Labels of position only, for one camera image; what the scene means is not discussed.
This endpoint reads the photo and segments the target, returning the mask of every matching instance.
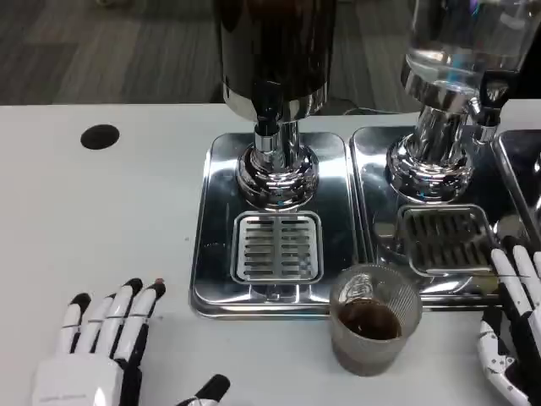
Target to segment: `clear cup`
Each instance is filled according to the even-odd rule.
[[[361,299],[391,310],[400,324],[400,335],[373,339],[350,330],[341,320],[341,311],[345,305]],[[332,348],[338,362],[355,375],[374,376],[391,366],[415,332],[423,304],[418,290],[400,273],[379,265],[356,265],[343,271],[336,280],[331,291],[330,313]]]

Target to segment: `dispenser tap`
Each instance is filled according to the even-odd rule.
[[[475,127],[473,139],[478,144],[486,144],[494,138],[500,125],[501,109],[511,98],[517,77],[516,71],[487,70],[484,73],[478,96],[467,104]]]

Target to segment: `cola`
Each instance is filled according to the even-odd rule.
[[[280,84],[288,102],[329,79],[336,0],[213,0],[222,80],[252,99],[254,84]]]

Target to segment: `gray carpet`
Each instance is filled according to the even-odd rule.
[[[340,2],[331,107],[411,112],[405,0]],[[220,66],[210,0],[0,2],[0,104],[204,103]]]

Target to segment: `clear plastic jug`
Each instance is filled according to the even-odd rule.
[[[486,70],[518,70],[539,0],[417,0],[406,60],[433,85],[475,96]]]

